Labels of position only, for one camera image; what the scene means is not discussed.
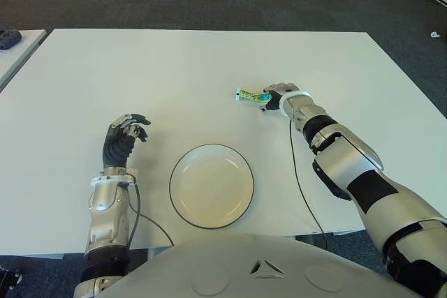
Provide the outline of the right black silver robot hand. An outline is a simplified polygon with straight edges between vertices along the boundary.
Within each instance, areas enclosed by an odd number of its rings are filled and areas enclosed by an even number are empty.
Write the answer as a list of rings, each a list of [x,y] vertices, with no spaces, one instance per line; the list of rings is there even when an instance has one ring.
[[[270,95],[270,100],[261,108],[262,112],[274,111],[279,109],[281,97],[292,91],[298,91],[299,88],[293,83],[277,83],[263,89],[263,93]]]

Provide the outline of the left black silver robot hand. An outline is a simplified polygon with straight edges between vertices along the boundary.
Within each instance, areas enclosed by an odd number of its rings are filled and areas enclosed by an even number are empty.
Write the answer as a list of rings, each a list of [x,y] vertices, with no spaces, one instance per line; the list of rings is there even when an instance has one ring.
[[[103,144],[103,167],[126,168],[135,141],[146,142],[148,134],[144,126],[151,122],[141,114],[123,114],[114,120],[108,128]]]

